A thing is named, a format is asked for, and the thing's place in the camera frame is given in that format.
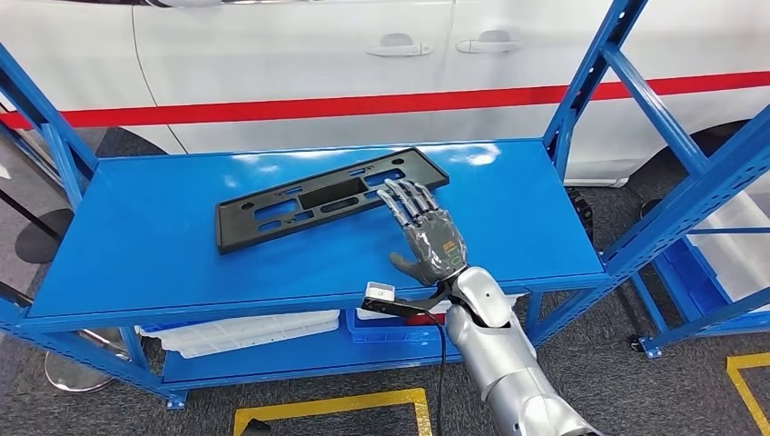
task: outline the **yellow tape line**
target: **yellow tape line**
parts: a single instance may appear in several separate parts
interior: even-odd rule
[[[733,381],[738,394],[744,400],[746,408],[748,408],[749,413],[754,418],[757,427],[762,432],[762,436],[770,436],[770,423],[767,422],[767,418],[762,413],[759,403],[756,402],[754,394],[751,393],[739,371],[761,366],[770,366],[770,352],[727,357],[727,374],[730,376],[730,380]]]
[[[301,416],[325,415],[340,411],[359,411],[373,407],[411,403],[414,404],[414,412],[417,418],[418,436],[432,436],[428,413],[428,399],[425,397],[425,390],[419,388],[239,409],[235,411],[235,430],[233,434],[234,436],[240,436],[246,428],[246,424],[253,418],[260,421],[285,420]]]

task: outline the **blue plastic bin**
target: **blue plastic bin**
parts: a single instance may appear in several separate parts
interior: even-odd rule
[[[733,302],[716,279],[703,254],[687,238],[682,238],[654,261],[658,275],[666,284],[679,312],[688,321]],[[711,326],[701,335],[766,332],[770,330],[770,312],[749,312]]]
[[[425,342],[441,338],[435,325],[406,325],[402,318],[360,320],[355,309],[345,310],[345,318],[356,343]]]

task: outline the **car door handle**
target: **car door handle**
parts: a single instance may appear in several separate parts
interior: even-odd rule
[[[366,50],[369,55],[380,57],[412,57],[429,55],[433,48],[415,43],[407,34],[387,34],[380,39],[380,44]]]
[[[488,30],[479,39],[466,39],[457,43],[461,53],[507,53],[521,48],[521,41],[516,41],[504,30]]]

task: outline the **rectangular cutout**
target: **rectangular cutout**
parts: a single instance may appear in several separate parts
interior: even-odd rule
[[[301,193],[301,192],[302,192],[302,187],[296,186],[296,187],[287,189],[286,191],[283,191],[283,195],[294,195],[296,193]]]
[[[267,232],[268,230],[277,229],[279,227],[281,227],[280,221],[270,221],[269,223],[261,225],[258,230],[260,232]]]
[[[267,207],[262,207],[254,212],[254,216],[258,221],[265,220],[271,216],[280,215],[283,213],[294,212],[297,210],[297,201],[293,198],[276,204],[271,204]]]
[[[296,221],[298,223],[300,221],[309,220],[313,216],[315,216],[315,214],[312,211],[306,211],[306,212],[303,212],[303,213],[297,213],[296,215],[294,215],[294,221]]]
[[[366,181],[366,184],[369,186],[378,186],[385,183],[385,179],[399,180],[403,178],[404,172],[398,168],[393,168],[388,171],[383,171],[382,173],[367,175],[363,180]]]
[[[329,213],[329,212],[339,211],[339,209],[351,207],[354,204],[358,204],[358,203],[359,203],[358,197],[346,198],[344,200],[339,200],[336,203],[326,204],[325,206],[321,206],[321,212]]]
[[[300,203],[302,203],[302,208],[312,209],[313,207],[326,203],[336,202],[337,200],[341,200],[358,193],[365,193],[366,191],[366,185],[363,183],[360,177],[356,177],[355,179],[349,179],[344,182],[324,186],[321,189],[316,189],[315,191],[310,191],[309,193],[304,193],[300,195]]]

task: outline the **silver robotic arm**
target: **silver robotic arm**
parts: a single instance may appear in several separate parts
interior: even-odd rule
[[[452,304],[447,332],[501,436],[599,435],[548,382],[518,318],[486,270],[468,268],[452,292],[478,302],[478,311]]]
[[[392,253],[390,260],[422,284],[437,283],[439,291],[424,302],[404,302],[392,292],[370,287],[362,307],[408,316],[449,297],[453,304],[447,312],[447,332],[501,436],[600,436],[548,382],[495,279],[483,268],[466,264],[465,243],[449,214],[424,186],[392,180],[386,185],[389,190],[378,195],[396,216],[417,258],[408,263]]]

